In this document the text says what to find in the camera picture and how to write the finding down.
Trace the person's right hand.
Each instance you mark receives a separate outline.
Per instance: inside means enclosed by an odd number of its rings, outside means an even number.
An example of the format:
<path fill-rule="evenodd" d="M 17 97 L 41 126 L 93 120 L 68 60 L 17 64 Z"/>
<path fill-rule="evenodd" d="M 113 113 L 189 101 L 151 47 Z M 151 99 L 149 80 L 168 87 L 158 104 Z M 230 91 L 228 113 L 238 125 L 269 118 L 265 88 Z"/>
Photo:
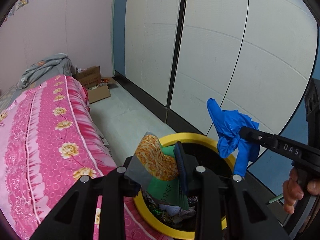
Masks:
<path fill-rule="evenodd" d="M 283 183 L 283 197 L 284 197 L 284 210 L 289 215 L 295 211 L 295 203 L 301 200 L 304 196 L 302 188 L 298 185 L 298 173 L 295 168 L 290 171 L 289 179 Z M 312 180 L 307 186 L 308 192 L 313 195 L 319 195 L 320 182 L 319 180 Z"/>

